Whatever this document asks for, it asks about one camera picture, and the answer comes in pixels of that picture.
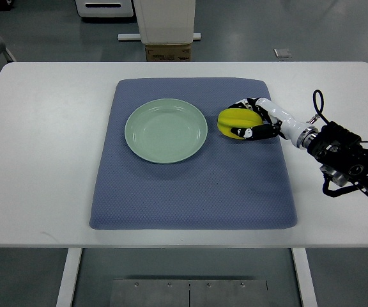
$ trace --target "floor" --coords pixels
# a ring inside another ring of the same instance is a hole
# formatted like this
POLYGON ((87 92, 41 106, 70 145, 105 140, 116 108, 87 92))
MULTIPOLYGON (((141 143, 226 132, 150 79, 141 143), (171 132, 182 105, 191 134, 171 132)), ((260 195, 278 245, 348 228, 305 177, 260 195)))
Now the floor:
MULTIPOLYGON (((278 61, 273 49, 288 48, 292 58, 286 61, 368 62, 368 0, 198 0, 194 31, 203 38, 193 43, 193 61, 278 61)), ((71 0, 15 0, 11 11, 0 12, 0 34, 18 61, 145 61, 143 44, 118 42, 119 33, 138 33, 136 20, 85 20, 71 0)), ((1 56, 0 71, 3 65, 1 56)), ((106 256, 110 251, 89 254, 101 259, 100 272, 106 263, 139 257, 137 251, 125 252, 112 260, 106 256)), ((188 259, 205 254, 187 253, 188 259)), ((228 256, 211 253, 220 266, 217 274, 228 274, 221 267, 231 268, 228 256)), ((284 251, 267 253, 288 258, 284 251)), ((368 306, 368 249, 308 249, 307 254, 319 306, 368 306)), ((0 249, 0 306, 55 306, 65 258, 63 249, 0 249)), ((82 257, 80 275, 89 279, 88 259, 82 257)), ((291 283, 280 287, 285 300, 271 306, 294 306, 296 292, 286 291, 296 286, 291 283)), ((83 296, 83 284, 74 305, 84 306, 81 298, 98 302, 97 293, 83 296)))

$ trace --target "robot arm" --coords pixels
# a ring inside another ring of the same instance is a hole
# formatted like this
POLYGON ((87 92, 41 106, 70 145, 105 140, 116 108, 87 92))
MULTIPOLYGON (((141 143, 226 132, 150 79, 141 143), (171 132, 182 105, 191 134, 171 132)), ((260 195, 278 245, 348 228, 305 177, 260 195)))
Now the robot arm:
MULTIPOLYGON (((290 139, 297 148, 307 149, 322 164, 320 170, 325 179, 323 192, 326 195, 337 197, 361 190, 368 196, 368 148, 362 146, 362 143, 368 141, 362 141, 360 136, 326 120, 321 114, 323 96, 319 90, 314 92, 313 99, 317 115, 309 122, 296 121, 288 112, 266 98, 244 99, 231 107, 251 109, 266 121, 264 125, 251 127, 251 136, 245 139, 264 139, 280 135, 284 139, 290 139), (317 93, 321 95, 320 110, 316 105, 317 93), (313 126, 318 118, 326 122, 320 132, 313 126), (341 188, 330 190, 330 182, 341 188)), ((233 128, 231 132, 244 136, 244 130, 233 128)))

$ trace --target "light green plate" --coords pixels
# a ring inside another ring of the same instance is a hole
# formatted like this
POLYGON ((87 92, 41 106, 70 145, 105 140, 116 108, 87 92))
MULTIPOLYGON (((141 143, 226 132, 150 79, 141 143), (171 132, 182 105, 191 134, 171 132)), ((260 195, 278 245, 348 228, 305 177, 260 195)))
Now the light green plate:
POLYGON ((166 98, 136 109, 125 126, 127 145, 154 163, 174 163, 194 155, 207 137, 203 114, 188 102, 166 98))

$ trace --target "metal base plate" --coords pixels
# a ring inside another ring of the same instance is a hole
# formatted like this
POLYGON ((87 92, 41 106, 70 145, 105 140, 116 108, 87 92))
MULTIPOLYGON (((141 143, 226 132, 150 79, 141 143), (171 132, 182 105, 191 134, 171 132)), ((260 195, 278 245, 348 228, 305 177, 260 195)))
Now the metal base plate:
POLYGON ((265 280, 115 279, 111 307, 269 307, 265 280))

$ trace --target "gray cushion pad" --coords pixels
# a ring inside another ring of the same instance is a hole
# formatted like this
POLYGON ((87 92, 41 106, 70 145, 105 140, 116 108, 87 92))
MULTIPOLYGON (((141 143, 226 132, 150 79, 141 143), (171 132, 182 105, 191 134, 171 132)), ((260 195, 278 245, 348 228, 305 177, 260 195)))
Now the gray cushion pad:
POLYGON ((237 141, 218 114, 247 97, 270 99, 266 84, 239 78, 129 79, 119 82, 98 170, 90 226, 95 229, 273 229, 296 224, 278 137, 237 141), (127 146, 127 118, 159 98, 195 105, 205 116, 203 147, 174 164, 153 164, 127 146))

